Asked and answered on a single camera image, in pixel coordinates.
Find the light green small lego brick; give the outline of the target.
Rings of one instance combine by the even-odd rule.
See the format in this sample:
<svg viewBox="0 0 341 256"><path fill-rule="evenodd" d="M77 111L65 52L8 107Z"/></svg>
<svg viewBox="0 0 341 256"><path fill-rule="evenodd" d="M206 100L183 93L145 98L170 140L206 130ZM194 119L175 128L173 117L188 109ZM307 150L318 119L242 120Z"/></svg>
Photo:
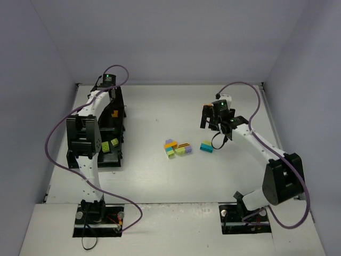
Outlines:
<svg viewBox="0 0 341 256"><path fill-rule="evenodd" d="M114 147L116 147L116 146L119 145L119 141L118 141L117 138L112 139L110 142L111 142L111 144L112 144Z"/></svg>

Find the long teal lego brick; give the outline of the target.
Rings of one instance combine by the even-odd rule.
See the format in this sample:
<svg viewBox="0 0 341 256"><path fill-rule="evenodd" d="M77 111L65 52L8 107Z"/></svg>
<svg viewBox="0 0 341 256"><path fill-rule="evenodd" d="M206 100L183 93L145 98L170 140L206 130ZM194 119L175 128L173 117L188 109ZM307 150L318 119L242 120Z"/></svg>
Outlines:
<svg viewBox="0 0 341 256"><path fill-rule="evenodd" d="M213 147L210 147L210 146L207 146L205 144L201 144L200 145L200 150L202 151L205 151L205 152L209 152L209 153L212 153L214 148Z"/></svg>

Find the green two-stud lego brick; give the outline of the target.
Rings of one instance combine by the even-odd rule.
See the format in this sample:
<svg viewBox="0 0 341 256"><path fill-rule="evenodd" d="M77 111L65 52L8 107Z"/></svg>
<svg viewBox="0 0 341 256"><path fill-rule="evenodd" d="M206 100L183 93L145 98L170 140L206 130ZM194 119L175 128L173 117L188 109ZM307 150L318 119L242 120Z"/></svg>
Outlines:
<svg viewBox="0 0 341 256"><path fill-rule="evenodd" d="M108 141L102 142L101 148L103 153L108 153L110 151L109 142Z"/></svg>

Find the purple lego with striped top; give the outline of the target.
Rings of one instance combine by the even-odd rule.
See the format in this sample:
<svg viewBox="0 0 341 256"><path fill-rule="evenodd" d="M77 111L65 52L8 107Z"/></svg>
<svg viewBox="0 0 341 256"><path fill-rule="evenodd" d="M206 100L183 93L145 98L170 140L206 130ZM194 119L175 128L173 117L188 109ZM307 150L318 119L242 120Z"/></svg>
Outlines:
<svg viewBox="0 0 341 256"><path fill-rule="evenodd" d="M191 147L191 145L189 143L180 144L180 145L178 145L178 148L179 147L184 147L185 150L186 150L186 154L192 153L192 147Z"/></svg>

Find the long orange lego brick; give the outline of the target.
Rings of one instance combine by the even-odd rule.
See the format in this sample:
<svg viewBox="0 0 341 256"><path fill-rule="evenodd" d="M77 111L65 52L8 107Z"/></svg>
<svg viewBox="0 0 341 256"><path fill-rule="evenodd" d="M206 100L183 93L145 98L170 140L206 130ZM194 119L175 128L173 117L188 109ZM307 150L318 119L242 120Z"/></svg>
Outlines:
<svg viewBox="0 0 341 256"><path fill-rule="evenodd" d="M167 149L167 148L177 148L177 142L176 141L172 141L170 143L166 143L164 145L164 148Z"/></svg>

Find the orange small lego brick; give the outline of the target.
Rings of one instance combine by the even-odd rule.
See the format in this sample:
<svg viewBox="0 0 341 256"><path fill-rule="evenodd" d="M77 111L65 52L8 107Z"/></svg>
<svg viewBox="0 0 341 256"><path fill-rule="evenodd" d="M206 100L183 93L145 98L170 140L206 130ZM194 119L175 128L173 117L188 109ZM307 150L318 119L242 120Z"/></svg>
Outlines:
<svg viewBox="0 0 341 256"><path fill-rule="evenodd" d="M111 116L113 118L117 118L118 117L118 111L117 110L114 110L113 113L111 114Z"/></svg>

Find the pale yellow sloped lego brick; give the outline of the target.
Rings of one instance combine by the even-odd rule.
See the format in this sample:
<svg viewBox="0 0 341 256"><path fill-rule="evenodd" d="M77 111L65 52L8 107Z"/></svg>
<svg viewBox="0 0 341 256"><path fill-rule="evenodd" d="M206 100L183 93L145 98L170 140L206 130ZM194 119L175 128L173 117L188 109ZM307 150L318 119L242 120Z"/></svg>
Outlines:
<svg viewBox="0 0 341 256"><path fill-rule="evenodd" d="M212 142L211 141L203 141L202 144L205 144L207 146L212 147Z"/></svg>

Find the pale green brick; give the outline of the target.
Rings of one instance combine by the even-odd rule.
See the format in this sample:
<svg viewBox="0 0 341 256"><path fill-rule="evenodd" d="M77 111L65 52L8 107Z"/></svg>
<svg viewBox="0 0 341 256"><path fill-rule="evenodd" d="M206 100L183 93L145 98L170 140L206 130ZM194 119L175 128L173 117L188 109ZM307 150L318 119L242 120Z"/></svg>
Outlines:
<svg viewBox="0 0 341 256"><path fill-rule="evenodd" d="M167 151L166 154L169 159L172 159L175 157L175 151L173 150Z"/></svg>

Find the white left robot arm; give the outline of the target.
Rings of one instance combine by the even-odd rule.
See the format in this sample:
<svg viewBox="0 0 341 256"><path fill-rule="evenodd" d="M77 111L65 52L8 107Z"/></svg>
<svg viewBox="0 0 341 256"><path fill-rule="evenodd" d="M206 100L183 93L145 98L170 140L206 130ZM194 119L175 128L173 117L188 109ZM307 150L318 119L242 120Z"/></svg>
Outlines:
<svg viewBox="0 0 341 256"><path fill-rule="evenodd" d="M206 135L195 93L171 86L95 87L87 106L67 118L68 167L80 174L69 199L113 203L193 203L204 162L192 155Z"/></svg>

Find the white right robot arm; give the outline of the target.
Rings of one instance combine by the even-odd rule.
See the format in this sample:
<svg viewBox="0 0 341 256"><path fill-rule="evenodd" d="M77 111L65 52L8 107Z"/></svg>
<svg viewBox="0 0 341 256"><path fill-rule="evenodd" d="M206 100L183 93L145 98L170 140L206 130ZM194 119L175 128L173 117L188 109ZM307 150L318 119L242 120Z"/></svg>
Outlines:
<svg viewBox="0 0 341 256"><path fill-rule="evenodd" d="M249 121L236 116L228 102L217 100L204 105L200 127L222 132L224 140L235 142L257 160L262 168L261 186L249 194L235 195L248 211L278 205L304 192L302 159L271 145L251 129Z"/></svg>

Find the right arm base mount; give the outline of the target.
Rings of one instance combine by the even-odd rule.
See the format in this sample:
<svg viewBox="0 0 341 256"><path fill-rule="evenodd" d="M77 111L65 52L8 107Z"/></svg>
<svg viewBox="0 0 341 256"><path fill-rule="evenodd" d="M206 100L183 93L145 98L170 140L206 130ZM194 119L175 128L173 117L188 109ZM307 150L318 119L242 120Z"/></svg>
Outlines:
<svg viewBox="0 0 341 256"><path fill-rule="evenodd" d="M219 214L223 235L270 234L272 232L267 211L247 211L237 203L220 204Z"/></svg>

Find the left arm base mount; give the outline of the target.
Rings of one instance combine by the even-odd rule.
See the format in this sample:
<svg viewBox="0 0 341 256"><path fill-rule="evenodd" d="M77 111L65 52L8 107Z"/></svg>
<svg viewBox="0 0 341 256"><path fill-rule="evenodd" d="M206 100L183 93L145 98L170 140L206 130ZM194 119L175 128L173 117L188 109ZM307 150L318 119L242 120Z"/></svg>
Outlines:
<svg viewBox="0 0 341 256"><path fill-rule="evenodd" d="M121 237L124 218L123 205L107 205L104 216L101 217L94 211L87 211L79 204L77 207L73 238L108 238Z"/></svg>

